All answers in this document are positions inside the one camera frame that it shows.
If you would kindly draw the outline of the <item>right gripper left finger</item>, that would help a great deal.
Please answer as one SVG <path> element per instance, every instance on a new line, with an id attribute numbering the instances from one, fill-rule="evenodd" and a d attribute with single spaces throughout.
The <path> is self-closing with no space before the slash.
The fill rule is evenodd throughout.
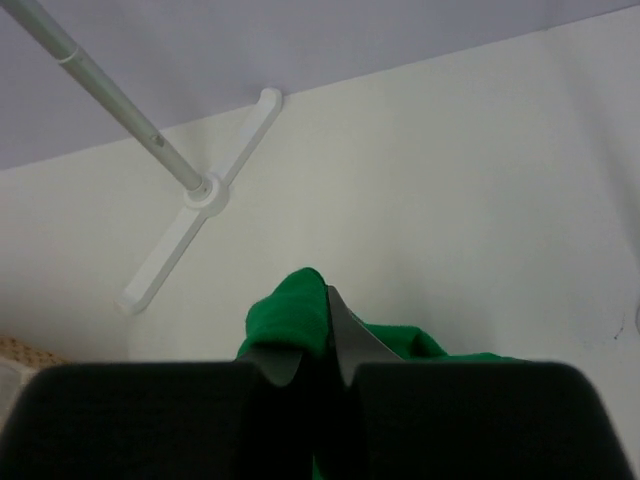
<path id="1" fill-rule="evenodd" d="M 73 364 L 38 373 L 1 435 L 5 479 L 308 479 L 307 360 Z"/>

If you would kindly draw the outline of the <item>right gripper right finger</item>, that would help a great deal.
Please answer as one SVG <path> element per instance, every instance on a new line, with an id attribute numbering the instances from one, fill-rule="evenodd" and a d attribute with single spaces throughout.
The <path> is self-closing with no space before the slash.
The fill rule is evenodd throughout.
<path id="1" fill-rule="evenodd" d="M 409 361 L 328 292 L 326 479 L 629 479 L 601 398 L 572 366 Z"/>

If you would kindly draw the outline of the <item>green t shirt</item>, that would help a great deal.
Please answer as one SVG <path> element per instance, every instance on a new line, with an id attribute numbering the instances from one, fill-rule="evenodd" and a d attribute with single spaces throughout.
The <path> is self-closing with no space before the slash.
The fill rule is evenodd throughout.
<path id="1" fill-rule="evenodd" d="M 414 401 L 431 366 L 497 364 L 450 355 L 422 330 L 362 322 L 314 269 L 288 275 L 246 318 L 242 457 L 236 477 L 401 479 L 430 475 L 418 458 L 437 435 Z"/>

